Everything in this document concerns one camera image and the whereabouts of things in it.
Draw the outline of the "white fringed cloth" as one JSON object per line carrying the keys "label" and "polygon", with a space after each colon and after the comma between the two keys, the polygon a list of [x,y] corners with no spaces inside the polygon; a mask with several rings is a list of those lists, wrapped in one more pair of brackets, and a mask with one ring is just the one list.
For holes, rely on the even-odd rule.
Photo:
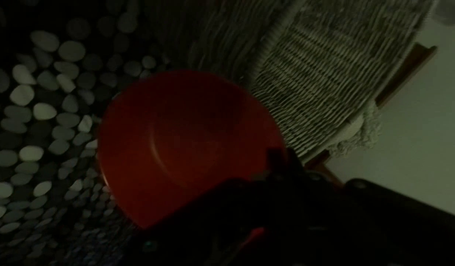
{"label": "white fringed cloth", "polygon": [[345,157],[357,149],[370,149],[379,140],[381,113],[371,101],[359,116],[346,121],[346,127],[327,145],[326,150],[333,157]]}

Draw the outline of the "grey wicker basket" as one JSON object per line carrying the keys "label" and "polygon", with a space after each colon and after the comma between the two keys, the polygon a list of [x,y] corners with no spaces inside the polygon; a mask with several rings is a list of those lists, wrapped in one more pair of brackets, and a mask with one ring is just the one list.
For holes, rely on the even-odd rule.
{"label": "grey wicker basket", "polygon": [[303,160],[362,115],[437,0],[140,0],[174,64],[242,84]]}

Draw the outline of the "orange plastic bowl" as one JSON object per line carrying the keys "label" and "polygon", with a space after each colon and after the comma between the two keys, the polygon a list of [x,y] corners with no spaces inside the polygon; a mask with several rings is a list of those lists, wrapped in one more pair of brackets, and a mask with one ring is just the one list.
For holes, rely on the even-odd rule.
{"label": "orange plastic bowl", "polygon": [[214,74],[175,70],[109,104],[97,157],[117,206],[144,230],[224,181],[268,173],[268,149],[285,143],[256,98]]}

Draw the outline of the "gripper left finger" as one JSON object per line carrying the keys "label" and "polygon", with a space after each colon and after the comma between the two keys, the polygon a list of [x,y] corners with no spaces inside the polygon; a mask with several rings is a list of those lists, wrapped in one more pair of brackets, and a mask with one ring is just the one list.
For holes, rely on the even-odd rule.
{"label": "gripper left finger", "polygon": [[269,181],[288,165],[287,149],[268,149],[266,178],[215,186],[154,226],[136,234],[126,266],[289,266],[269,229],[274,213]]}

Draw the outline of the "dark pebble pattern bedspread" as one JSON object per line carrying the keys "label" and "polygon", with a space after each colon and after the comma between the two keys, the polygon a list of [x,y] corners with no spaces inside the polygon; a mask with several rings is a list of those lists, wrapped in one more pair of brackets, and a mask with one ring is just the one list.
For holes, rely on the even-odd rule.
{"label": "dark pebble pattern bedspread", "polygon": [[128,85],[172,68],[161,33],[203,0],[0,0],[0,266],[119,266],[137,232],[97,165]]}

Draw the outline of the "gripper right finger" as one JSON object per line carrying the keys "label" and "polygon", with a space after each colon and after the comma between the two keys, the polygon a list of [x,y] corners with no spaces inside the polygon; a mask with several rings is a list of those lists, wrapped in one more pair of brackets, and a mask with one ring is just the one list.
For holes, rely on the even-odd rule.
{"label": "gripper right finger", "polygon": [[455,266],[455,215],[360,178],[336,187],[288,157],[307,213],[298,264]]}

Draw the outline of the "brown wooden bed frame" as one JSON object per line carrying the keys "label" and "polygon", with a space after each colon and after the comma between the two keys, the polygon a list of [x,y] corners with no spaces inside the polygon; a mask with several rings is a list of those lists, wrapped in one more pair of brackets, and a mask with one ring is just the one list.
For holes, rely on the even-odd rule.
{"label": "brown wooden bed frame", "polygon": [[[410,53],[396,71],[395,75],[388,82],[382,92],[376,97],[376,104],[382,108],[390,101],[400,89],[423,68],[437,53],[438,46],[425,47],[422,43],[415,43]],[[319,153],[316,157],[306,162],[305,170],[319,172],[331,182],[335,188],[341,188],[343,182],[337,178],[327,167],[330,155],[328,151]]]}

